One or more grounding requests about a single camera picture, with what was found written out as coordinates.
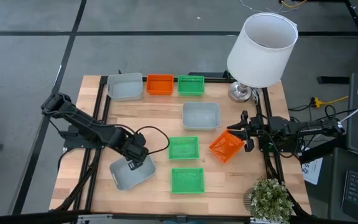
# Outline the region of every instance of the lamp base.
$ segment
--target lamp base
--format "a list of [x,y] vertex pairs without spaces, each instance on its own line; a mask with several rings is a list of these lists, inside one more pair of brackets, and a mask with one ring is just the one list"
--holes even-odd
[[239,82],[234,82],[229,88],[229,97],[236,103],[243,103],[251,96],[251,88]]

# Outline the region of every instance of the wooden tabletop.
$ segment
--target wooden tabletop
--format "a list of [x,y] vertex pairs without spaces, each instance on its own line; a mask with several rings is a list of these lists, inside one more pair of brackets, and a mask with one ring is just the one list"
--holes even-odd
[[[86,75],[78,95],[76,106],[93,114],[100,76]],[[200,158],[193,161],[169,161],[168,151],[152,154],[157,171],[153,177],[127,191],[119,191],[112,179],[109,166],[122,158],[115,151],[105,148],[101,153],[92,212],[102,213],[146,213],[188,215],[250,215],[244,208],[244,192],[251,188],[259,177],[266,175],[262,153],[255,141],[252,152],[240,150],[230,161],[223,164],[209,150],[209,145],[226,129],[240,121],[242,110],[255,116],[256,108],[251,100],[235,103],[227,96],[228,83],[205,83],[205,94],[201,97],[178,96],[177,84],[171,96],[152,96],[144,91],[138,101],[112,101],[108,124],[119,123],[138,129],[156,126],[168,136],[198,136]],[[289,119],[282,84],[268,88],[272,112],[275,116]],[[102,114],[106,89],[101,103]],[[221,125],[215,131],[186,131],[183,129],[182,107],[187,101],[216,102],[221,111]],[[156,150],[165,147],[167,140],[153,129],[142,131],[146,147]],[[74,149],[63,159],[57,176],[50,208],[58,207],[78,182],[84,149]],[[205,193],[197,195],[171,194],[171,169],[174,167],[203,167]],[[311,212],[300,163],[296,158],[282,158],[286,186],[302,208]],[[84,187],[80,208],[85,207],[88,184]]]

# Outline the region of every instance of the green plastic bin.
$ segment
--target green plastic bin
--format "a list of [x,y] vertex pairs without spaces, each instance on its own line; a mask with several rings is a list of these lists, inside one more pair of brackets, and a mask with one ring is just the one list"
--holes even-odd
[[204,77],[179,75],[178,92],[180,96],[200,96],[204,94]]
[[198,159],[200,153],[198,150],[197,136],[170,137],[168,158],[179,159]]
[[204,169],[173,168],[172,193],[173,194],[201,194],[204,193]]

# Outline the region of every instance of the white lamp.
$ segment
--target white lamp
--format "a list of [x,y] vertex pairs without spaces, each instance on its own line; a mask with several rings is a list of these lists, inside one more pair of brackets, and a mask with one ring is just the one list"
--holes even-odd
[[296,24],[286,17],[267,12],[250,16],[227,58],[227,68],[237,80],[230,86],[229,97],[244,102],[251,95],[250,87],[278,82],[296,40]]

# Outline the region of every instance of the orange bin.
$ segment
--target orange bin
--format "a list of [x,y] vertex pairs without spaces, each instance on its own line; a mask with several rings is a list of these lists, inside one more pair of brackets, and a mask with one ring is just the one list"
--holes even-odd
[[228,130],[225,130],[217,140],[209,146],[209,149],[220,161],[226,163],[243,145],[244,142],[241,139],[229,134]]
[[150,95],[171,95],[173,93],[173,75],[148,74],[146,91]]

